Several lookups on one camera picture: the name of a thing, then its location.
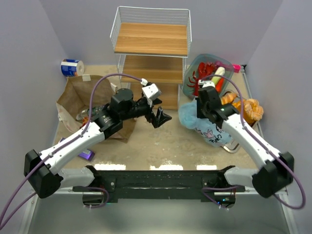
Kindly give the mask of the light blue plastic bag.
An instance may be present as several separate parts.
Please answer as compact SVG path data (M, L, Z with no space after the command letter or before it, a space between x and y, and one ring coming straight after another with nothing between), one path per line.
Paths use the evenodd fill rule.
M216 124L211 123L207 118L198 118L196 100L182 104L178 109L178 118L182 126L194 130L204 140L214 146L220 147L232 141L229 133L220 129Z

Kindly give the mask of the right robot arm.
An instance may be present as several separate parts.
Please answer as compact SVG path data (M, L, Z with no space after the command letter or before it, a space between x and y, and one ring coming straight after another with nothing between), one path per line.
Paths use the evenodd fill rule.
M293 156L267 143L231 104L223 105L214 87L199 89L197 106L205 118L229 133L257 166L255 170L238 167L224 170L229 185L253 187L268 198L293 182Z

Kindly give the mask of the brown paper grocery bag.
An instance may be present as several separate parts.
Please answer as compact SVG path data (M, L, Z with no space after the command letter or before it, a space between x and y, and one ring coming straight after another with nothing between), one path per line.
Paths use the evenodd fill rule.
M82 121L76 120L76 115L89 108L91 92L95 84L102 78L99 75L82 75L67 79L65 89L56 101L58 115L66 129L75 133L82 126ZM105 79L96 88L92 106L101 106L109 103L115 94L108 79Z

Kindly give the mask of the red candy bag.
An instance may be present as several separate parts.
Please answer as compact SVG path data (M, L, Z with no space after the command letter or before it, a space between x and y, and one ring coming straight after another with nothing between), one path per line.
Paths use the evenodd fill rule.
M83 120L82 120L82 127L85 126L89 121L89 118L88 117L84 117Z

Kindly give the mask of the green label water bottle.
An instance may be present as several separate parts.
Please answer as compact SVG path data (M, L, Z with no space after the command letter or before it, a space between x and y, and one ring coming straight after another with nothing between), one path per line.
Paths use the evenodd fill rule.
M78 121L83 120L85 117L88 117L89 114L91 114L91 116L93 117L96 114L98 114L103 108L104 106L95 106L91 109L82 110L76 115L76 120Z

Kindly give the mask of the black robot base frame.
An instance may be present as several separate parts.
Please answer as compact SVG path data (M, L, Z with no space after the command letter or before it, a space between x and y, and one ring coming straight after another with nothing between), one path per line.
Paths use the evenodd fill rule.
M75 186L74 192L98 192L108 203L120 199L201 200L217 204L234 204L235 192L243 186L226 182L222 170L149 170L105 171L90 167L95 180L86 186Z

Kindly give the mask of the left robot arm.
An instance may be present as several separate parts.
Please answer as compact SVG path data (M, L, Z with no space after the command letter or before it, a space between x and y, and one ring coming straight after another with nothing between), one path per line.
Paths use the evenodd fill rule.
M121 130L125 120L145 117L154 128L171 120L161 107L153 112L154 104L161 103L159 96L160 91L154 85L144 87L138 101L134 101L130 89L120 89L110 103L77 132L40 153L29 151L25 156L24 175L39 198L47 198L60 188L98 186L101 179L93 167L65 169L64 166L85 149Z

